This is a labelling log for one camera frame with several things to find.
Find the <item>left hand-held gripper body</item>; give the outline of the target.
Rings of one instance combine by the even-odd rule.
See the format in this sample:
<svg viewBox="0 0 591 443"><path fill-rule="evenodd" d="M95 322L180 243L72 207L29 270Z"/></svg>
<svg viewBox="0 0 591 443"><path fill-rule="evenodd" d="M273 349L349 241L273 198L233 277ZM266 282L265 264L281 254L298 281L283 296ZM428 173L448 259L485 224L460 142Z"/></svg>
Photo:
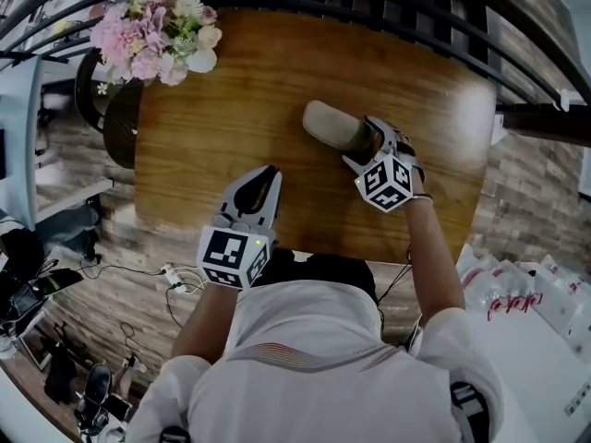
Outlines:
<svg viewBox="0 0 591 443"><path fill-rule="evenodd" d="M212 283L249 289L271 259L275 238L272 228L220 212L201 231L197 266Z"/></svg>

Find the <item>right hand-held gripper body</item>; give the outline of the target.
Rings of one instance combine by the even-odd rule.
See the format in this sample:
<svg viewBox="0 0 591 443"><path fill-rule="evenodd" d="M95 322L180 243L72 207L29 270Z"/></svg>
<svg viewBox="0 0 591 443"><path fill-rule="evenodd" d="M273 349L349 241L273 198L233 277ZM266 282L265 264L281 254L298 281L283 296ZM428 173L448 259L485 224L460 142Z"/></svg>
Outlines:
<svg viewBox="0 0 591 443"><path fill-rule="evenodd" d="M380 211L391 212L410 200L425 198L413 184L413 172L419 173L421 182L425 175L408 141L404 132L394 129L393 140L384 142L355 180L361 197Z"/></svg>

